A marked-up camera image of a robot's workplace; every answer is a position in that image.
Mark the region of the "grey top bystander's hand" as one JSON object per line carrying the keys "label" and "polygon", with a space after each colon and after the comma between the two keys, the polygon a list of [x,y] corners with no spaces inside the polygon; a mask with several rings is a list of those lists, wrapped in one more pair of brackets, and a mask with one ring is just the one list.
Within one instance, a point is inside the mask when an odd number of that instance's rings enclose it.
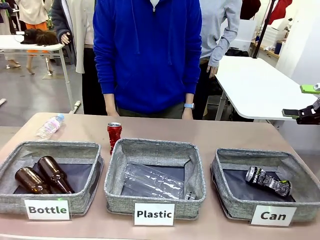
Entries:
{"label": "grey top bystander's hand", "polygon": [[218,66],[207,66],[206,72],[208,73],[209,78],[213,78],[216,73],[218,72],[219,67]]}

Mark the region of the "beige cardigan bystander's hand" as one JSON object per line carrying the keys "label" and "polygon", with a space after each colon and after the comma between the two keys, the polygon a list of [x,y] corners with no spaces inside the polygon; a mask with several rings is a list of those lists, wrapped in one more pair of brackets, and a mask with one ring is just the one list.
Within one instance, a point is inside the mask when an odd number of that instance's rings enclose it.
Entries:
{"label": "beige cardigan bystander's hand", "polygon": [[70,36],[71,36],[70,32],[64,33],[60,38],[61,43],[65,46],[69,45],[71,42]]}

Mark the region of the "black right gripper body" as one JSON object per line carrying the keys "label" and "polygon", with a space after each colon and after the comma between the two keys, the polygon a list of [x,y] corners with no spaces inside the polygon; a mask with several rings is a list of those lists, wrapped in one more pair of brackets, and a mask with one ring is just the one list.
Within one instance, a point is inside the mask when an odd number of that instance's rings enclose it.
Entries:
{"label": "black right gripper body", "polygon": [[319,125],[320,124],[320,97],[306,108],[298,110],[298,125]]}

